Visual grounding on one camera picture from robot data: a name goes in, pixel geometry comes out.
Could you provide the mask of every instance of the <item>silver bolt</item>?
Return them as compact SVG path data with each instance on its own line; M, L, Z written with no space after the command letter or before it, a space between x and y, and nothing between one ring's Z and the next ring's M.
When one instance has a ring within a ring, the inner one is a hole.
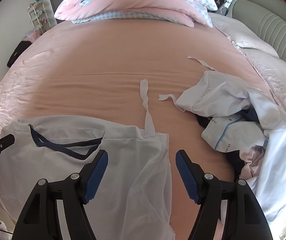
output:
M45 180L45 179L40 179L40 180L38 181L38 184L39 184L40 186L44 185L45 183L46 183L46 180Z
M206 179L213 179L213 175L211 173L205 173L204 177Z
M246 181L244 179L239 179L238 183L241 185L241 186L245 186L246 185Z
M78 173L73 173L71 175L71 179L78 179L80 177L80 175Z

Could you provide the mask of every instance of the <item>black cable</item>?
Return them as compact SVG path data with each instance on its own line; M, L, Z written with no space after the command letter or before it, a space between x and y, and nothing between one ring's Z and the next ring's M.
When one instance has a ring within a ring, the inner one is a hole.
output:
M0 229L0 231L13 235L13 233L10 233L10 232L2 230L2 229Z

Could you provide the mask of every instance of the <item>bed sheet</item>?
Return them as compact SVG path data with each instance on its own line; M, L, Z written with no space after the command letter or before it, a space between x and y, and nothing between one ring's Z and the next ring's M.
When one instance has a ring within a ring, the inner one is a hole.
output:
M177 240L186 240L199 207L188 198L175 165L184 149L191 160L221 180L234 172L223 153L202 138L203 128L159 94L196 85L208 68L239 76L271 99L256 71L216 28L194 28L158 20L62 22L20 55L0 83L0 131L12 121L48 115L83 115L144 128L139 86L149 82L149 111L155 130L170 135L172 213Z

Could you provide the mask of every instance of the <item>mattress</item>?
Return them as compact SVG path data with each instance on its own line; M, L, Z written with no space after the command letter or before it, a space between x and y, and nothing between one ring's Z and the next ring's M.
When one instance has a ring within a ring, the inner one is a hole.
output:
M158 20L62 22L21 54L1 81L0 131L17 119L48 115L91 116L143 129L146 111L139 86L147 79L155 130L170 136L170 225L177 240L186 240L199 206L188 198L175 165L176 152L184 149L220 180L234 177L223 153L201 138L203 128L195 115L182 113L170 100L158 101L159 94L179 97L208 70L188 56L241 77L273 100L251 64L216 28Z

